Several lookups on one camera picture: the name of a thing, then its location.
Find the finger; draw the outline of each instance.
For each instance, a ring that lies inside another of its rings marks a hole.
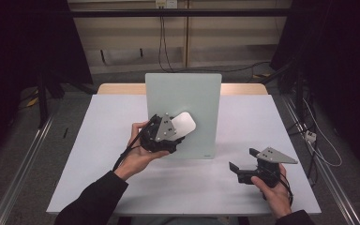
[[[133,142],[133,140],[139,134],[139,128],[143,128],[147,123],[148,123],[148,121],[145,121],[145,122],[142,122],[142,123],[133,123],[131,125],[131,134],[130,134],[129,141],[127,142],[127,145],[130,145],[130,143]]]
[[[267,186],[264,181],[262,179],[260,179],[257,176],[252,176],[250,178],[250,180],[252,181],[252,183],[259,189],[262,191],[262,193],[264,193],[265,196],[267,196],[267,194],[271,191],[271,188],[269,186]]]
[[[282,175],[284,175],[286,177],[286,169],[285,167],[282,165],[282,163],[279,163],[279,171]]]

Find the table surface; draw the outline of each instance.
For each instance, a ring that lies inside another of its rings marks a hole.
[[[111,169],[116,156],[123,151],[124,140],[128,139],[124,130],[146,117],[143,95],[93,96],[47,211],[60,212],[87,185]],[[268,146],[298,160],[271,96],[221,96],[216,157],[153,161],[145,171],[128,180],[129,187],[114,213],[122,216],[270,214],[260,191],[254,186],[238,184],[236,175],[229,170],[229,161],[240,169],[255,170],[256,158],[248,154],[248,149],[262,151]],[[295,196],[292,210],[321,213],[300,163],[284,166]]]
[[[104,83],[98,95],[145,95],[145,83]],[[221,95],[268,95],[261,83],[222,83]]]

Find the white board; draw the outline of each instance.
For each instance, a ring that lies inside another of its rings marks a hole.
[[[168,158],[207,159],[216,153],[221,75],[203,73],[145,74],[148,116],[188,112],[197,127]]]

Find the black sleeve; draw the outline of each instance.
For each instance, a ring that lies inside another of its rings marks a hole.
[[[54,224],[107,224],[127,187],[128,183],[112,171],[107,172],[64,208]]]
[[[309,215],[304,210],[300,210],[292,214],[289,214],[288,216],[281,217],[276,222],[276,225],[294,225],[294,224],[314,225],[314,222],[311,220]]]

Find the metal rail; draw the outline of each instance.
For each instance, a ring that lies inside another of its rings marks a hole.
[[[108,10],[73,10],[73,11],[24,11],[18,12],[38,17],[286,17],[306,15],[315,8],[248,8],[248,9],[108,9]]]
[[[296,112],[294,111],[294,103],[291,99],[286,99],[285,97],[282,97],[282,100],[286,106],[286,108],[289,111],[289,114],[292,117],[292,120],[294,123],[296,123],[297,128],[299,131],[304,130],[303,127],[306,128],[306,125],[301,123],[296,115]],[[303,134],[301,134],[302,138],[307,144],[308,151],[312,155],[313,153],[313,146],[310,142],[307,142],[307,140],[304,138]],[[318,152],[318,154],[321,154],[321,151],[319,148],[315,149],[315,151]],[[336,179],[335,175],[332,173],[332,170],[330,167],[323,163],[321,160],[314,158],[317,168],[320,171],[323,180],[325,181],[326,185],[328,186],[330,192],[332,193],[335,202],[337,203],[338,209],[344,216],[345,220],[347,221],[347,224],[349,225],[360,225],[360,218],[358,217],[352,202],[350,201],[349,197],[347,196],[346,192],[341,187],[340,183]]]
[[[37,134],[28,149],[25,158],[22,160],[22,165],[19,170],[16,172],[13,180],[10,183],[4,197],[0,202],[0,225],[4,225],[8,219],[8,215],[10,214],[11,209],[13,208],[14,203],[17,200],[17,197],[22,190],[23,184],[29,172],[31,171],[32,165],[37,158],[40,147],[45,140],[46,135],[49,132],[51,124],[53,122],[53,118],[59,109],[59,102],[56,102],[54,109],[46,121],[43,128],[40,128],[37,131]]]

